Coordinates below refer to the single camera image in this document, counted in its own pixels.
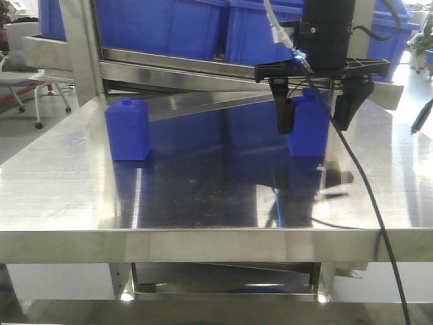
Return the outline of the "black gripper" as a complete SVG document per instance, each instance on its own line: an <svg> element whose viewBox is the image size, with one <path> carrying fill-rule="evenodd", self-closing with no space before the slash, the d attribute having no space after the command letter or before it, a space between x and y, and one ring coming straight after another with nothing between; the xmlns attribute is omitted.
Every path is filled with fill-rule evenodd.
<svg viewBox="0 0 433 325"><path fill-rule="evenodd" d="M300 60L284 60L254 67L254 80L259 83L265 79L269 85L277 111L277 128L280 134L290 134L294 126L295 104L289 98L288 79L284 77L303 77L305 68ZM341 131L347 131L357 110L373 93L372 76L387 77L390 62L386 59L346 58L341 67L313 67L309 69L312 78L342 79L342 94L336 99L334 120Z"/></svg>

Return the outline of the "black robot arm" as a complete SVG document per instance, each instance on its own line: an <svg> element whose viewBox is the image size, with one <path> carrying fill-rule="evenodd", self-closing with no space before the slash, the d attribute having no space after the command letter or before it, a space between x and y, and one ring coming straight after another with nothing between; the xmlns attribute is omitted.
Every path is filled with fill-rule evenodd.
<svg viewBox="0 0 433 325"><path fill-rule="evenodd" d="M354 1L305 1L301 17L280 23L270 1L264 6L274 41L291 51L291 58L257 64L254 80L269 81L277 109L277 128L289 134L294 128L295 104L288 93L290 77L339 81L342 94L336 99L333 120L340 130L348 129L361 104L372 94L372 77L386 77L390 62L385 59L348 58L350 36L356 26L352 20Z"/></svg>

